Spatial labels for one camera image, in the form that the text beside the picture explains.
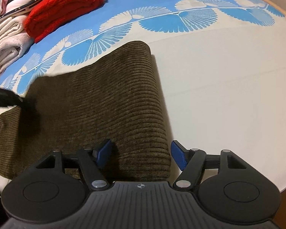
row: rolled white blanket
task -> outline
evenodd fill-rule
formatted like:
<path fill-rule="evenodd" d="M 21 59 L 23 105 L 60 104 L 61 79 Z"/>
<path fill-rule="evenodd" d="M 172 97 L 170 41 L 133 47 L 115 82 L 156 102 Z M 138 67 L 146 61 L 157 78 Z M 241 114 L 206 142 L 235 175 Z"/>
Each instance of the rolled white blanket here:
<path fill-rule="evenodd" d="M 10 17 L 0 23 L 0 73 L 22 57 L 34 43 L 23 29 L 26 17 Z"/>

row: brown ribbed sweater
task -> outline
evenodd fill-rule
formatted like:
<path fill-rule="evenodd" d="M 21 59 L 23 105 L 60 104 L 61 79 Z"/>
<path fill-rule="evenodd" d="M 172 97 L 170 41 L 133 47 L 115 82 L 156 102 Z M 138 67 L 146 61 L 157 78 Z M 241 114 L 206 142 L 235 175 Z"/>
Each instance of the brown ribbed sweater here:
<path fill-rule="evenodd" d="M 170 155 L 148 45 L 129 42 L 78 71 L 40 77 L 27 97 L 36 111 L 0 115 L 0 175 L 13 178 L 53 149 L 75 153 L 105 138 L 116 144 L 111 180 L 164 180 Z"/>

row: silver screw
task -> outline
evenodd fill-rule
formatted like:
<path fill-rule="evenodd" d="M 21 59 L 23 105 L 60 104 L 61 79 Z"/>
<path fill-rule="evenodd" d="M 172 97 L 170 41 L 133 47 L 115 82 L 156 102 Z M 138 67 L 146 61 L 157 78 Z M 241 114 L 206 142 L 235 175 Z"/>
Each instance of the silver screw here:
<path fill-rule="evenodd" d="M 187 188 L 191 186 L 191 183 L 187 180 L 179 180 L 178 182 L 176 182 L 176 185 L 179 188 Z"/>
<path fill-rule="evenodd" d="M 103 188 L 107 185 L 107 182 L 104 180 L 95 180 L 92 182 L 92 186 L 95 188 Z"/>

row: bed sheet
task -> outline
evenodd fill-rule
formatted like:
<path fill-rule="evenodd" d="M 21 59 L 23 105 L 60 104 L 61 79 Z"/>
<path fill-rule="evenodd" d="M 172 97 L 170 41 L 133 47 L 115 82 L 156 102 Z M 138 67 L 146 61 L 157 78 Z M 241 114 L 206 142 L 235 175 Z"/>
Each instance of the bed sheet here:
<path fill-rule="evenodd" d="M 228 148 L 286 188 L 286 17 L 262 0 L 108 0 L 34 44 L 0 87 L 25 96 L 132 40 L 154 56 L 169 141 Z"/>

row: folded red towel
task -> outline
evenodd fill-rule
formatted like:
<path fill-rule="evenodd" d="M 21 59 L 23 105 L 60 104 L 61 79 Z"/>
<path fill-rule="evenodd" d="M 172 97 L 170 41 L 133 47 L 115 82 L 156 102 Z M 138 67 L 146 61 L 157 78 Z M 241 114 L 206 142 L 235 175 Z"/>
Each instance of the folded red towel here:
<path fill-rule="evenodd" d="M 103 4 L 104 0 L 43 0 L 24 22 L 24 28 L 35 43 L 64 23 L 86 14 Z"/>

